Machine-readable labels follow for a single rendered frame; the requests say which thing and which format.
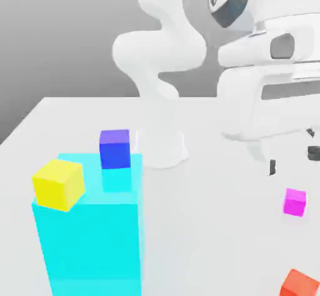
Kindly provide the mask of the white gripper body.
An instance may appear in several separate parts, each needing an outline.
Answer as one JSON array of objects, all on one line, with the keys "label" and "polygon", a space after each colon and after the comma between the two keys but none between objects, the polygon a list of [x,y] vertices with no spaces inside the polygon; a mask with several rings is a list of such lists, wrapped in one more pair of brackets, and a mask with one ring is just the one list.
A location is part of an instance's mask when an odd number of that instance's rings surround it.
[{"label": "white gripper body", "polygon": [[221,133],[239,141],[320,127],[320,94],[263,100],[265,85],[320,80],[320,63],[226,69],[217,84]]}]

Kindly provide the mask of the small magenta cube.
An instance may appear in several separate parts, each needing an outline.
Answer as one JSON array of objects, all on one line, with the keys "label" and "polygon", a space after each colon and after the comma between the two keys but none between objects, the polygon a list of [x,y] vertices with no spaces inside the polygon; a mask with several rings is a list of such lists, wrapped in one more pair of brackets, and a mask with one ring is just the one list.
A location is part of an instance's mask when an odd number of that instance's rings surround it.
[{"label": "small magenta cube", "polygon": [[286,189],[283,212],[288,215],[302,217],[306,208],[306,192],[291,188]]}]

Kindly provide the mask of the small blue cube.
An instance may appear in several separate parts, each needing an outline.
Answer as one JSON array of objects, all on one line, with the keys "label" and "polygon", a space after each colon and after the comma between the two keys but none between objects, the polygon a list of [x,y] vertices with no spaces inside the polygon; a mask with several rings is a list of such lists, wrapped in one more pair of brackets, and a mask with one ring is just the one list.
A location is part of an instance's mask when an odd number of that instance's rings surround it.
[{"label": "small blue cube", "polygon": [[103,130],[99,138],[102,169],[131,167],[129,130]]}]

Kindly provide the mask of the small orange cube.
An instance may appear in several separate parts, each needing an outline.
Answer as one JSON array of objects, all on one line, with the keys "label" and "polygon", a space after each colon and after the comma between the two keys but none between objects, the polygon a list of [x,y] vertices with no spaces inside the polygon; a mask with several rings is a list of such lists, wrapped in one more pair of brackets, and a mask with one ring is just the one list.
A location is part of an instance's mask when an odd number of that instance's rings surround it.
[{"label": "small orange cube", "polygon": [[279,296],[316,296],[320,282],[291,269],[283,282]]}]

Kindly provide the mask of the small yellow cube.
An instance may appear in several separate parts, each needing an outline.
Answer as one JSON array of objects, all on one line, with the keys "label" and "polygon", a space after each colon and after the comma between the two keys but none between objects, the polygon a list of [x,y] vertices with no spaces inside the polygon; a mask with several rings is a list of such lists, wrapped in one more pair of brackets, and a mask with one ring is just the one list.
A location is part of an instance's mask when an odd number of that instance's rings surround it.
[{"label": "small yellow cube", "polygon": [[80,163],[52,159],[32,176],[39,206],[64,212],[84,195],[83,167]]}]

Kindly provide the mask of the large cyan box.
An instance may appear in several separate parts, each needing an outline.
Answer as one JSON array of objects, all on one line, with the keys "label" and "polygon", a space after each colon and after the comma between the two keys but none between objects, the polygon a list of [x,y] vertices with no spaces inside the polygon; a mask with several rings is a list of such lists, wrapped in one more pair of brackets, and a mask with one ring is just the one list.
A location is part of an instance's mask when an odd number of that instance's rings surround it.
[{"label": "large cyan box", "polygon": [[52,296],[142,296],[142,158],[109,170],[104,191],[99,154],[58,155],[82,164],[85,194],[68,212],[31,204]]}]

